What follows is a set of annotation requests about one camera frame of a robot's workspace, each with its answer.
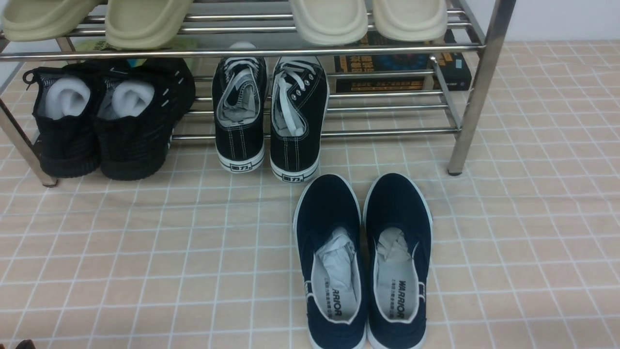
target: navy slip-on shoe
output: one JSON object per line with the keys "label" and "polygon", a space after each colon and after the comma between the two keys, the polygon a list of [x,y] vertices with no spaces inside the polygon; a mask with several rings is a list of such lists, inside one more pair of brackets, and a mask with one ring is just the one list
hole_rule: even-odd
{"label": "navy slip-on shoe", "polygon": [[360,216],[353,189],[334,174],[308,185],[295,210],[293,232],[313,349],[361,349],[366,343]]}
{"label": "navy slip-on shoe", "polygon": [[433,219],[409,178],[389,173],[368,193],[368,341],[374,349],[419,349],[426,339],[426,283]]}

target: black canvas sneaker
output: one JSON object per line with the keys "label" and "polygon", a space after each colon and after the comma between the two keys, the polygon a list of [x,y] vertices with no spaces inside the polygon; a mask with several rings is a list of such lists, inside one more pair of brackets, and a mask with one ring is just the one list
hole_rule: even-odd
{"label": "black canvas sneaker", "polygon": [[282,181],[307,181],[318,168],[328,99],[327,75],[316,57],[278,61],[273,73],[271,164]]}
{"label": "black canvas sneaker", "polygon": [[[238,42],[231,48],[256,48]],[[223,58],[213,77],[215,144],[219,162],[233,173],[257,169],[265,157],[263,113],[267,66],[260,57]]]}

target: metal shoe rack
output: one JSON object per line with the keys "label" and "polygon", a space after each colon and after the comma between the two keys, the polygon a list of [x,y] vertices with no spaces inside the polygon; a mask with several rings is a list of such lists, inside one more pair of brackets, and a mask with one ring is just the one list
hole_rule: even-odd
{"label": "metal shoe rack", "polygon": [[[202,2],[243,2],[243,0],[195,0]],[[389,130],[343,130],[338,132],[324,132],[323,137],[398,137],[405,135],[454,135],[456,141],[452,157],[448,165],[448,173],[460,175],[463,171],[465,159],[476,131],[476,125],[482,112],[489,86],[495,67],[499,59],[508,25],[512,17],[516,0],[495,0],[489,28],[486,33],[481,29],[474,14],[466,3],[466,0],[451,0],[448,9],[449,29],[465,29],[471,42],[468,43],[439,43],[420,46],[419,43],[403,43],[400,46],[375,46],[375,47],[307,47],[307,48],[269,48],[255,50],[231,50],[200,48],[187,51],[122,51],[122,52],[75,52],[71,38],[74,37],[103,37],[105,35],[104,16],[89,16],[83,24],[98,25],[98,27],[78,27],[65,37],[56,39],[62,52],[37,52],[37,53],[2,53],[9,43],[4,34],[0,33],[0,62],[7,61],[76,61],[91,58],[149,58],[149,57],[230,57],[230,56],[334,56],[334,55],[385,55],[385,54],[411,54],[428,53],[431,60],[428,69],[417,71],[398,71],[390,73],[346,73],[331,74],[331,79],[338,78],[374,78],[374,77],[406,77],[424,76],[425,87],[432,85],[433,75],[437,77],[441,89],[425,89],[422,91],[398,91],[378,93],[332,93],[331,100],[360,100],[358,107],[330,107],[328,113],[342,114],[349,112],[386,113],[442,110],[448,117],[449,127],[417,128],[417,129],[389,129]],[[374,30],[372,13],[369,30]],[[185,18],[186,23],[203,23],[201,26],[182,27],[180,35],[187,34],[275,34],[295,32],[295,26],[291,25],[293,16],[287,14],[243,14],[243,15],[195,15],[190,14]],[[283,25],[266,25],[267,22],[283,22]],[[435,58],[441,52],[476,52],[479,56],[479,64],[474,77],[474,82],[469,94],[469,100],[461,118],[454,107],[448,92],[448,87],[439,69]],[[211,81],[209,76],[197,76],[196,81]],[[440,103],[398,105],[398,106],[362,106],[362,99],[374,97],[439,97]],[[210,97],[197,97],[197,102],[209,102]],[[40,167],[36,147],[21,129],[11,112],[0,99],[0,127],[5,131],[16,149],[30,165],[33,172],[41,180],[42,184],[53,187],[57,184],[56,178],[45,174]],[[213,116],[212,111],[190,111],[191,116]],[[175,135],[174,140],[183,142],[213,140],[214,135]]]}

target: rack leg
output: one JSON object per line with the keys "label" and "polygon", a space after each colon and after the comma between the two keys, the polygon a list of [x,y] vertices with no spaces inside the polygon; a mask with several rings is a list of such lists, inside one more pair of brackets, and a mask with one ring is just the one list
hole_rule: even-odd
{"label": "rack leg", "polygon": [[480,55],[476,76],[463,114],[463,127],[458,134],[448,164],[448,174],[451,176],[458,176],[463,172],[465,159],[469,153],[469,147],[489,93],[491,80],[502,51],[515,3],[516,0],[495,0],[495,8],[486,35],[485,48]]}
{"label": "rack leg", "polygon": [[15,149],[17,149],[24,160],[26,160],[41,183],[49,188],[55,187],[58,180],[48,176],[41,170],[41,163],[32,148],[32,142],[28,136],[26,136],[24,130],[22,130],[22,127],[17,123],[2,99],[0,99],[0,128],[2,128],[7,137],[9,137]]}
{"label": "rack leg", "polygon": [[[58,44],[62,52],[75,52],[76,51],[76,48],[75,46],[73,46],[73,42],[71,41],[71,38],[59,37],[59,38],[56,38],[56,43]],[[70,60],[70,61],[67,61],[67,63],[68,64],[79,63],[79,61]]]}

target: beige floor tile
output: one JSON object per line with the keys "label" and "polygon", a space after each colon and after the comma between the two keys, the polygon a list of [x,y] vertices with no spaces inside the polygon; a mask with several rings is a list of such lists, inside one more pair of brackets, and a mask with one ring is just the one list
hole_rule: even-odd
{"label": "beige floor tile", "polygon": [[[507,43],[457,178],[445,173],[449,137],[323,142],[320,173],[351,181],[361,204],[388,172],[410,176],[427,198],[425,347],[620,343],[619,52],[610,41]],[[202,62],[211,74],[217,60]],[[36,95],[18,79],[2,94],[27,132]],[[461,111],[466,97],[454,93]],[[445,125],[415,115],[330,116],[325,129]],[[190,120],[177,128],[211,130]],[[268,164],[233,176],[212,146],[195,144],[173,145],[143,181],[96,171],[45,189],[4,134],[0,145],[0,341],[311,347],[290,225],[303,186],[281,183]]]}

